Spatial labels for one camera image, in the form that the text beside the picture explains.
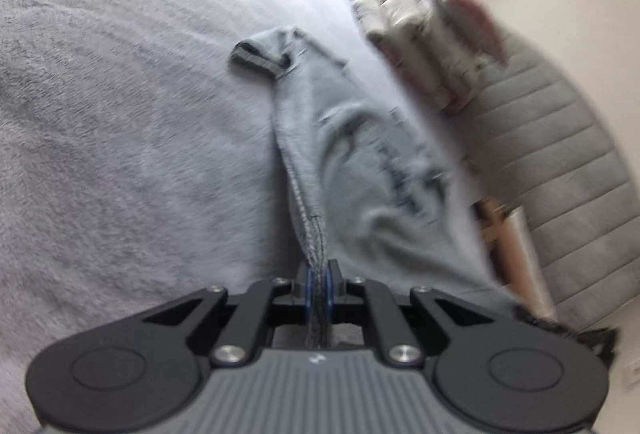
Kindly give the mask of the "grey knitted cat sweater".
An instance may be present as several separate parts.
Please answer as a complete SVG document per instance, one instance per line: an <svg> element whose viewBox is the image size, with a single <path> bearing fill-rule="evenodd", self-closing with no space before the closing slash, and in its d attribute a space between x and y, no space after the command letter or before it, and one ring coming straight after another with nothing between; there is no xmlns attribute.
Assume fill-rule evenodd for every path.
<svg viewBox="0 0 640 434"><path fill-rule="evenodd" d="M452 232L449 173L396 110L296 27L235 44L232 60L272 82L273 131L296 237L311 271L309 344L332 339L331 261L396 292L427 286L501 315L515 301Z"/></svg>

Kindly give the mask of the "light grey bed sheet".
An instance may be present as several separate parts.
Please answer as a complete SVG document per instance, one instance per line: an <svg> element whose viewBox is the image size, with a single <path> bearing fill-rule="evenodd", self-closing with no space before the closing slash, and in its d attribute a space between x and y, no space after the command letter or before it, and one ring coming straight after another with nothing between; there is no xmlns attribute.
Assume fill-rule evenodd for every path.
<svg viewBox="0 0 640 434"><path fill-rule="evenodd" d="M229 56L295 26L450 172L451 225L480 252L458 143L361 35L348 0L1 0L1 428L50 343L218 284L296 273L272 89Z"/></svg>

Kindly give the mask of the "grey quilted headboard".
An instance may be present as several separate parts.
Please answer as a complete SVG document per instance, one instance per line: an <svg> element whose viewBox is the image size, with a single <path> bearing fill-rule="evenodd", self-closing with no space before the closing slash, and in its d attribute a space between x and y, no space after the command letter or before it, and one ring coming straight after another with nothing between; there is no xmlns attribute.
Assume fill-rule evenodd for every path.
<svg viewBox="0 0 640 434"><path fill-rule="evenodd" d="M454 122L480 186L523 208L561 323L585 329L639 294L639 196L582 92L523 37Z"/></svg>

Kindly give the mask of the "folded white floral quilt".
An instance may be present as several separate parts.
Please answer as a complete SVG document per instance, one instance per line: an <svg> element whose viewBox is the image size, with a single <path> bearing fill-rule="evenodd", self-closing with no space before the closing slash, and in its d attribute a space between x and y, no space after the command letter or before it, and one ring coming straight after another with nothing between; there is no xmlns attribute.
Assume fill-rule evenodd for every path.
<svg viewBox="0 0 640 434"><path fill-rule="evenodd" d="M497 64L469 43L436 0L352 0L364 35L440 110L457 113L484 88Z"/></svg>

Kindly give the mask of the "pink grey pillow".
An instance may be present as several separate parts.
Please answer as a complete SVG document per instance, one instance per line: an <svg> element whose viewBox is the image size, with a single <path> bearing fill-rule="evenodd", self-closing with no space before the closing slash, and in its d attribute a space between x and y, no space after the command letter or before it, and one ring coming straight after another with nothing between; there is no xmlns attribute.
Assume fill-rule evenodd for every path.
<svg viewBox="0 0 640 434"><path fill-rule="evenodd" d="M436 0L445 14L478 50L506 66L509 61L499 25L480 0Z"/></svg>

